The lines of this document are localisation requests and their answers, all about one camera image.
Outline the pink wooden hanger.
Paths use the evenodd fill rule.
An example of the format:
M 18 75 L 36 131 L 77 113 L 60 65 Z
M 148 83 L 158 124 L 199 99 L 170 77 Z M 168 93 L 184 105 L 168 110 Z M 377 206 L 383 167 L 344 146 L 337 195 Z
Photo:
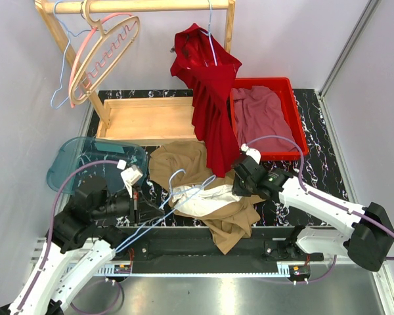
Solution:
M 116 67 L 141 29 L 138 16 L 115 12 L 104 18 L 91 17 L 92 1 L 84 1 L 81 13 L 90 25 L 76 53 L 68 85 L 71 107 L 84 103 Z

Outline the mauve cloth in bin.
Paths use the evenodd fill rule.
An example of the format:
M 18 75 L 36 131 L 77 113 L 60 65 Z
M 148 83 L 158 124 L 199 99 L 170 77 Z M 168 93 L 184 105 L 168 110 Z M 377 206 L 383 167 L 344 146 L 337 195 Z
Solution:
M 264 86 L 234 88 L 232 99 L 239 145 L 249 144 L 264 153 L 297 151 L 274 91 Z

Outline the red plastic bin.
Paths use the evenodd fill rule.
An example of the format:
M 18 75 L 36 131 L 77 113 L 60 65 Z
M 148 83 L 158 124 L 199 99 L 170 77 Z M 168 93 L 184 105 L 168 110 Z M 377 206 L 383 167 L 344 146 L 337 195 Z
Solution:
M 300 114 L 296 105 L 296 98 L 294 96 L 290 80 L 286 77 L 238 78 L 234 81 L 232 89 L 251 89 L 253 86 L 268 87 L 278 95 L 281 101 L 284 119 L 289 125 L 292 131 L 292 136 L 295 140 L 294 146 L 299 146 L 301 148 L 301 152 L 304 155 L 307 155 L 308 147 L 305 132 L 302 127 Z M 232 91 L 230 93 L 230 112 L 232 116 L 232 128 L 236 135 L 236 122 L 234 119 L 234 104 L 232 99 Z M 260 153 L 262 161 L 295 161 L 299 158 L 298 150 L 296 152 Z

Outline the wooden clothes rack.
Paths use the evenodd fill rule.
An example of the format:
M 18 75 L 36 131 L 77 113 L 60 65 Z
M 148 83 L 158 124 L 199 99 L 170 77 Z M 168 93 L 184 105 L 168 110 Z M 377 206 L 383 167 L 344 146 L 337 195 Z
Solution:
M 80 14 L 84 1 L 63 2 L 57 5 L 60 14 Z M 104 18 L 115 12 L 202 11 L 209 10 L 207 1 L 92 1 L 91 17 Z M 214 10 L 226 11 L 224 48 L 230 51 L 234 24 L 234 1 L 211 1 Z M 57 45 L 63 52 L 68 36 L 53 16 L 54 2 L 36 1 L 35 7 L 42 16 Z M 71 71 L 78 50 L 70 45 L 66 59 Z M 195 140 L 192 119 L 192 97 L 125 98 L 101 101 L 97 90 L 86 100 L 100 119 L 97 138 L 126 140 L 141 146 L 154 146 L 176 140 Z

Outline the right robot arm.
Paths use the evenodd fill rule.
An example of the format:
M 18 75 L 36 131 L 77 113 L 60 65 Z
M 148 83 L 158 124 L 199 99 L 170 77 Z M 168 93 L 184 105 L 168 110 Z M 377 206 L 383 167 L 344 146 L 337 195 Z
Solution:
M 285 241 L 289 258 L 300 260 L 313 253 L 340 255 L 365 270 L 380 270 L 394 243 L 394 228 L 381 205 L 372 202 L 365 207 L 344 201 L 304 184 L 283 169 L 268 171 L 245 154 L 232 168 L 233 194 L 273 200 L 327 223 L 323 227 L 296 226 Z

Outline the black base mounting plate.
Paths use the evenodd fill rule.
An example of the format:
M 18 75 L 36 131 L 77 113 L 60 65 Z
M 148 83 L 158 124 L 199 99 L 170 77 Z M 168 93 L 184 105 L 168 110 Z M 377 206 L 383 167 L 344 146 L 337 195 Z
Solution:
M 140 274 L 277 274 L 281 264 L 321 262 L 323 254 L 305 254 L 289 242 L 292 227 L 256 226 L 226 254 L 214 244 L 207 227 L 153 228 L 127 249 L 116 263 L 133 260 Z

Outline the red pleated skirt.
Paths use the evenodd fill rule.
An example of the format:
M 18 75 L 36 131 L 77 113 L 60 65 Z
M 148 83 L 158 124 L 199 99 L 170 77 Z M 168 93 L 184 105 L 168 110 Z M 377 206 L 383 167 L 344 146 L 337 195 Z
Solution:
M 206 145 L 206 166 L 224 177 L 240 155 L 227 100 L 242 63 L 197 24 L 175 35 L 174 50 L 170 72 L 193 91 L 192 125 L 196 138 Z

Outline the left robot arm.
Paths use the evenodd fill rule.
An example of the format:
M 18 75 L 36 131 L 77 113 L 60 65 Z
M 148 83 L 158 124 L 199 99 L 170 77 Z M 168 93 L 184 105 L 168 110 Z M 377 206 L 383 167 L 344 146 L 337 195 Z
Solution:
M 95 273 L 129 251 L 127 236 L 115 226 L 96 222 L 132 215 L 138 219 L 139 176 L 124 178 L 124 189 L 111 194 L 104 178 L 86 178 L 54 217 L 47 242 L 27 284 L 0 314 L 63 314 Z

